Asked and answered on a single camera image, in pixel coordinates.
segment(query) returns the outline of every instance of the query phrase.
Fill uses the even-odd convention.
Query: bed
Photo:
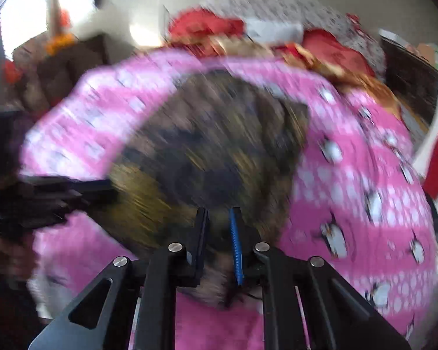
[[[262,12],[262,5],[269,5],[274,0],[254,1],[259,4],[252,3],[251,11]],[[370,65],[377,76],[383,78],[381,48],[363,32],[354,30],[348,18],[334,10],[325,11],[322,18],[315,12],[324,7],[319,4],[315,7],[317,2],[313,0],[304,3],[300,0],[278,1],[279,14],[289,5],[300,4],[304,8],[297,10],[303,11],[305,17],[319,17],[321,25],[329,22],[324,28],[333,30],[348,47],[361,53],[367,51]],[[225,16],[236,14],[233,9],[227,11],[230,0],[226,2],[224,5],[209,1],[203,6]],[[363,93],[339,94],[326,79],[294,70],[277,59],[265,62],[239,58],[206,59],[200,62],[183,52],[153,52],[86,73],[70,96],[28,134],[23,172],[67,175],[82,180],[103,177],[133,130],[162,104],[185,75],[205,72],[211,67],[227,69],[276,95],[303,99],[309,104],[313,125],[309,143],[312,145],[294,178],[291,214],[279,246],[288,255],[299,258],[321,255],[332,259],[331,264],[399,332],[412,338],[414,327],[420,326],[422,316],[415,312],[425,310],[436,280],[437,251],[432,217],[416,170],[410,167],[410,163],[418,159],[418,154],[414,158],[410,133],[399,120]],[[305,90],[307,83],[318,85],[318,88]],[[361,111],[367,106],[369,115]],[[381,129],[374,130],[380,122],[383,123]],[[338,140],[322,134],[327,131],[337,133]],[[352,140],[347,139],[352,136],[363,140],[354,146]],[[355,148],[365,147],[368,151],[362,152],[360,157],[346,155],[353,153]],[[319,182],[332,187],[318,188]],[[328,202],[335,206],[335,212],[320,213],[321,207],[327,206]],[[309,203],[312,208],[304,218],[306,229],[299,229],[295,217],[302,209],[307,209]],[[344,217],[341,219],[344,223],[339,223],[340,216]],[[310,229],[312,220],[318,224]],[[368,223],[368,231],[354,229],[352,222]],[[384,258],[376,261],[376,258],[362,256],[360,249],[377,244],[367,240],[360,245],[356,240],[371,238],[374,233],[391,233],[393,235],[381,234],[381,237],[395,238],[383,242]],[[133,258],[133,254],[81,213],[73,215],[66,226],[43,230],[37,236],[36,250],[41,254],[41,264],[34,285],[38,286],[42,305],[50,316],[58,314],[112,259],[119,255]],[[385,265],[391,261],[398,263],[394,269]],[[383,264],[381,271],[377,263]],[[222,349],[263,347],[262,317],[254,303],[234,305],[228,312],[208,312],[209,309],[179,295],[176,323],[179,348],[187,347],[187,344],[198,348],[218,346],[218,338],[221,338]],[[204,325],[189,333],[179,329],[194,326],[193,323],[199,321]],[[215,330],[207,335],[206,327]],[[234,334],[228,336],[232,328]]]

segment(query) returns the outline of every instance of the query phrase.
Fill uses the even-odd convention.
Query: white polka dots
[[[344,193],[342,192],[342,187],[340,184],[336,184],[331,191],[331,198],[334,203],[342,205],[344,203]]]
[[[417,293],[415,294],[415,302],[417,305],[420,305],[420,303],[422,302],[422,292],[421,291],[417,291]]]
[[[346,169],[346,176],[348,180],[350,181],[354,180],[354,172],[352,170]]]
[[[292,199],[294,201],[298,201],[298,200],[300,200],[300,198],[301,198],[300,187],[298,186],[298,183],[294,182],[294,187],[293,187],[293,190],[292,190]]]
[[[371,287],[370,282],[368,281],[368,279],[365,276],[362,276],[360,278],[360,284],[364,287],[364,288],[368,288]]]
[[[396,225],[396,215],[394,214],[394,211],[392,209],[388,210],[388,214],[386,215],[386,221],[388,222],[389,226]]]
[[[411,199],[410,199],[410,197],[409,197],[409,195],[408,195],[408,193],[406,191],[404,191],[404,194],[402,196],[402,202],[404,203],[404,205],[406,207],[409,206],[409,204],[411,202]]]
[[[313,186],[314,181],[315,181],[315,177],[313,176],[313,172],[311,171],[301,171],[298,173],[298,176],[300,177],[300,179],[303,180],[303,182],[305,183],[305,186],[307,188],[310,188]]]
[[[369,189],[368,179],[365,175],[362,174],[362,184],[365,190]]]
[[[417,223],[418,223],[418,212],[417,212],[417,210],[414,210],[414,211],[412,212],[412,222],[413,222],[414,224],[417,224]]]
[[[331,169],[329,167],[318,167],[317,174],[321,181],[327,182],[331,178]]]
[[[402,307],[402,300],[401,300],[401,298],[399,296],[397,296],[394,299],[393,309],[397,313],[397,312],[399,312],[401,310],[401,307]]]
[[[321,104],[318,103],[314,104],[313,109],[315,113],[318,115],[318,117],[323,118],[326,116],[326,109]]]
[[[347,186],[347,196],[349,196],[350,199],[357,198],[357,192],[352,184],[349,184]]]
[[[313,191],[311,189],[307,189],[304,192],[305,200],[308,202],[311,202],[315,199],[315,196],[313,194]]]
[[[411,277],[411,288],[414,289],[417,285],[417,277],[415,275],[412,275]]]
[[[409,285],[407,283],[402,284],[402,295],[403,296],[409,295]]]
[[[402,209],[402,204],[401,204],[401,200],[400,199],[395,199],[394,200],[394,206],[396,207],[396,210],[401,210]]]

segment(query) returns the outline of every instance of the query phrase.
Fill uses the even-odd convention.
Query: penguin print
[[[319,148],[328,163],[337,164],[342,161],[342,151],[340,147],[327,136],[320,142]]]
[[[331,222],[320,226],[321,233],[313,235],[314,238],[321,238],[325,241],[326,247],[334,258],[342,259],[347,257],[347,246],[344,232],[336,222],[334,213],[331,212]]]
[[[397,148],[395,148],[395,147],[393,147],[392,150],[393,150],[394,155],[396,155],[396,157],[397,157],[402,163],[405,163],[404,155],[402,155],[401,152],[400,152]]]
[[[384,142],[389,148],[393,148],[397,145],[397,138],[392,133],[387,133]]]
[[[364,120],[370,121],[372,125],[375,125],[373,119],[371,118],[371,113],[366,107],[362,107],[359,109],[359,114]]]
[[[61,152],[54,151],[48,158],[47,164],[52,171],[58,172],[60,167],[66,161],[68,161],[68,158],[65,155],[63,155]]]
[[[414,178],[412,177],[412,173],[409,170],[409,166],[406,163],[401,163],[399,169],[401,170],[407,184],[414,184]]]
[[[404,337],[406,340],[409,341],[409,338],[412,335],[412,332],[414,331],[414,317],[412,317],[412,321],[407,325],[407,330],[405,331]]]
[[[96,127],[96,120],[100,117],[103,117],[102,112],[97,108],[91,108],[91,109],[87,109],[84,112],[84,116],[82,117],[82,119],[89,126]]]
[[[412,254],[416,263],[420,265],[425,260],[425,251],[414,231],[412,231],[412,233],[414,234],[414,239],[409,243],[409,250],[407,250],[407,252]]]
[[[333,94],[325,88],[319,90],[319,95],[329,104],[334,104],[336,102]]]
[[[365,194],[365,211],[371,223],[379,224],[382,221],[382,207],[383,202],[378,191]]]
[[[97,161],[99,161],[102,155],[105,153],[104,147],[102,147],[101,145],[99,145],[99,143],[96,142],[92,142],[92,143],[86,142],[84,144],[84,149],[86,150],[86,154],[90,158]]]
[[[57,139],[62,139],[64,134],[67,132],[67,129],[59,124],[55,124],[52,129],[52,136]]]
[[[391,290],[391,284],[388,281],[373,284],[371,291],[365,292],[365,299],[374,308],[388,307],[388,295]]]

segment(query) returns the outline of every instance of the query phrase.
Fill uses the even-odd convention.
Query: black metal bracket
[[[239,210],[235,210],[244,225]],[[136,350],[175,348],[176,287],[195,287],[209,218],[199,209],[187,246],[171,243],[149,263],[117,257],[36,337],[30,350],[126,350],[142,289]],[[247,286],[263,289],[265,350],[408,350],[408,342],[324,259],[286,256],[242,227]]]

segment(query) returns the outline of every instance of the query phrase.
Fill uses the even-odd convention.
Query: window
[[[5,56],[12,59],[13,50],[47,30],[45,0],[7,0],[0,11]]]

